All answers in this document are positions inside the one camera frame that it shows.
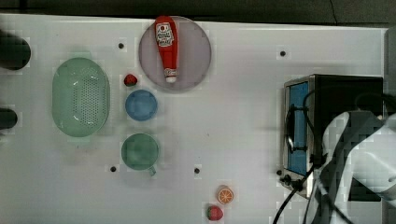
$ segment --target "orange slice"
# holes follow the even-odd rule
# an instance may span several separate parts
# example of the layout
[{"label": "orange slice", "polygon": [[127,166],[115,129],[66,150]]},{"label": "orange slice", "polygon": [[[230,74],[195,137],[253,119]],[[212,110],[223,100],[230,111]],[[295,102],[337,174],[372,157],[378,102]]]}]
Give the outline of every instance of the orange slice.
[{"label": "orange slice", "polygon": [[218,200],[222,204],[230,203],[233,200],[233,191],[229,188],[223,188],[219,191]]}]

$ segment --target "ketchup bottle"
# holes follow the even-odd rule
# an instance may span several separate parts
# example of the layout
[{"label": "ketchup bottle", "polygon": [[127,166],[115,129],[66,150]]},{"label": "ketchup bottle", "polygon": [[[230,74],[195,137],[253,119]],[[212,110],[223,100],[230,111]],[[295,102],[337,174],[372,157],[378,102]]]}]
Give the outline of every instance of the ketchup bottle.
[{"label": "ketchup bottle", "polygon": [[158,51],[163,59],[166,82],[177,80],[177,29],[171,17],[160,16],[154,22]]}]

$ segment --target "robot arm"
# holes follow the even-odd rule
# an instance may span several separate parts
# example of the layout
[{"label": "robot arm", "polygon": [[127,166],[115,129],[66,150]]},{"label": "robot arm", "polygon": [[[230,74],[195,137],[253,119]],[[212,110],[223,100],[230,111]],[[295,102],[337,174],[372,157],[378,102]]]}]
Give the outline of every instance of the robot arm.
[{"label": "robot arm", "polygon": [[352,177],[396,204],[396,114],[383,123],[368,111],[343,113],[327,127],[323,145],[327,159],[314,172],[306,223],[347,223],[335,210],[347,216]]}]

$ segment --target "green colander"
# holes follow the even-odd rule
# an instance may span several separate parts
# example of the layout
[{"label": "green colander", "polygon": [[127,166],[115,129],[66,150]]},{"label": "green colander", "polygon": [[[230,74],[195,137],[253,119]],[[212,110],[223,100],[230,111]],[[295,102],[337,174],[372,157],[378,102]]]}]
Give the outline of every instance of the green colander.
[{"label": "green colander", "polygon": [[105,72],[93,61],[74,58],[63,63],[52,81],[52,117],[72,137],[85,137],[102,128],[110,107]]}]

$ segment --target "white tabletop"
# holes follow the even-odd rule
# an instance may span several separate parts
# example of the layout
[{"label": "white tabletop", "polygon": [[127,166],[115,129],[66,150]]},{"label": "white tabletop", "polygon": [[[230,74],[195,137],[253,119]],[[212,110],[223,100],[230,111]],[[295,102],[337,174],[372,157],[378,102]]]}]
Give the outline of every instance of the white tabletop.
[{"label": "white tabletop", "polygon": [[[204,209],[219,205],[215,194],[222,184],[235,199],[221,206],[220,223],[272,223],[289,194],[275,175],[284,82],[311,74],[384,74],[384,29],[198,22],[212,46],[207,76],[190,91],[163,92],[137,58],[140,37],[152,23],[0,15],[0,28],[24,37],[33,52],[28,67],[0,70],[0,104],[20,117],[1,136],[1,224],[207,223]],[[51,116],[54,71],[76,55],[98,62],[110,82],[109,119],[90,142],[75,142]],[[123,85],[128,73],[137,75],[138,86]],[[155,119],[127,116],[124,101],[137,89],[156,95]],[[126,169],[120,158],[122,142],[141,132],[161,145],[154,178]],[[109,172],[113,165],[116,173]],[[202,167],[197,176],[195,165]],[[284,223],[301,222],[305,206],[294,196]],[[356,223],[380,221],[378,203],[356,206],[349,212]]]}]

